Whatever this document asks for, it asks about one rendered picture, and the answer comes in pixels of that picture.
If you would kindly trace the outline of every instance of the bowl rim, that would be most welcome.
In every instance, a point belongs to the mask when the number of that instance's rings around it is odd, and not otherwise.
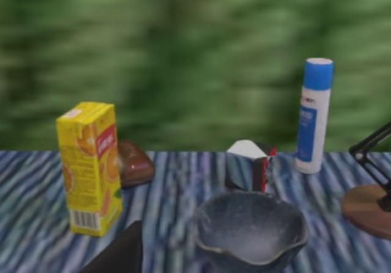
[[[262,197],[267,197],[267,198],[274,198],[274,199],[277,199],[281,202],[284,202],[286,205],[290,205],[292,208],[294,208],[296,211],[299,212],[299,215],[300,215],[300,218],[302,220],[302,223],[304,224],[304,235],[303,235],[303,238],[299,241],[299,242],[296,242],[290,246],[287,246],[286,248],[282,249],[280,252],[278,252],[277,254],[275,254],[273,257],[271,257],[270,259],[266,260],[266,261],[262,261],[262,262],[254,262],[254,261],[250,261],[250,260],[247,260],[245,258],[241,258],[237,255],[235,255],[233,252],[231,252],[230,250],[227,250],[227,249],[222,249],[222,248],[219,248],[219,247],[210,247],[210,246],[207,246],[205,245],[200,239],[199,239],[199,236],[198,236],[198,229],[197,229],[197,223],[196,223],[196,215],[201,211],[201,209],[205,206],[207,206],[208,204],[210,204],[211,202],[219,199],[219,198],[222,198],[222,197],[227,197],[231,194],[253,194],[253,195],[259,195],[259,196],[262,196]],[[215,195],[214,197],[210,198],[209,200],[203,202],[201,205],[199,205],[196,209],[195,209],[195,212],[194,212],[194,215],[193,215],[193,234],[194,234],[194,240],[195,240],[195,243],[201,247],[203,250],[206,250],[206,251],[209,251],[209,252],[214,252],[214,253],[223,253],[223,254],[227,254],[227,255],[230,255],[231,257],[234,257],[244,263],[247,263],[247,264],[250,264],[250,265],[253,265],[253,266],[264,266],[264,265],[268,265],[268,264],[271,264],[273,263],[275,260],[277,260],[278,258],[280,258],[284,253],[286,253],[287,251],[291,250],[291,249],[294,249],[295,247],[300,247],[300,246],[304,246],[307,242],[308,242],[308,239],[309,239],[309,229],[308,229],[308,226],[307,226],[307,222],[305,221],[305,218],[304,218],[304,215],[302,213],[301,210],[297,209],[295,206],[293,206],[292,204],[284,201],[284,200],[281,200],[280,198],[278,198],[276,195],[273,195],[273,194],[269,194],[267,192],[255,192],[255,191],[234,191],[234,192],[225,192],[223,194],[219,194],[219,195]]]

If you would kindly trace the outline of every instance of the blue striped fabric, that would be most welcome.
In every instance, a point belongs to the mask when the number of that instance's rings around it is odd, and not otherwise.
[[[216,273],[195,247],[189,224],[197,205],[225,191],[225,153],[148,155],[156,165],[153,182],[124,191],[121,218],[105,237],[92,238],[68,230],[58,153],[0,151],[0,272],[76,273],[142,219],[144,273]],[[372,156],[391,170],[391,154]],[[347,153],[326,154],[315,176],[297,173],[292,155],[277,155],[268,191],[299,207],[311,234],[284,273],[391,272],[391,242],[355,229],[341,215],[343,193],[365,183],[373,182]]]

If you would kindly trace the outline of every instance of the white glue stick tube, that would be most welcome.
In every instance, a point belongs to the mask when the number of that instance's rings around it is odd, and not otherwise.
[[[309,58],[304,68],[295,165],[299,172],[321,170],[331,94],[333,61]]]

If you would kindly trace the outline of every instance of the bowl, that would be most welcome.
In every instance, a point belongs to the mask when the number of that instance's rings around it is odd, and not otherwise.
[[[194,214],[195,243],[223,273],[280,273],[306,245],[304,216],[264,192],[229,192]]]

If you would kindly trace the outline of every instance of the yellow juice carton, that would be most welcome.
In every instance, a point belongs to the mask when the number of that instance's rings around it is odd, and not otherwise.
[[[70,230],[103,236],[122,212],[114,105],[79,103],[56,127]]]

